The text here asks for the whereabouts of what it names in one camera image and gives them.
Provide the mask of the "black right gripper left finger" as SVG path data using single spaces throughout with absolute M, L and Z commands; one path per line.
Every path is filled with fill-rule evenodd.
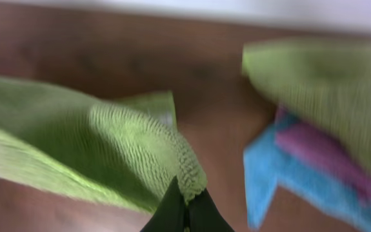
M 141 232 L 183 232 L 185 219 L 184 198 L 174 177 L 156 212 Z

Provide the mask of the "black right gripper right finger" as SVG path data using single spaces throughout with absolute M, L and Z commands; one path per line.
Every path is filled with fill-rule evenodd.
M 205 189 L 188 203 L 190 232 L 234 232 Z

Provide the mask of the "light green microfiber cloth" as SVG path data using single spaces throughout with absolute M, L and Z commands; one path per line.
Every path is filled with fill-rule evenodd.
M 107 101 L 7 77 L 0 77 L 0 179 L 149 212 L 173 179 L 186 202 L 207 184 L 177 130 L 172 93 Z

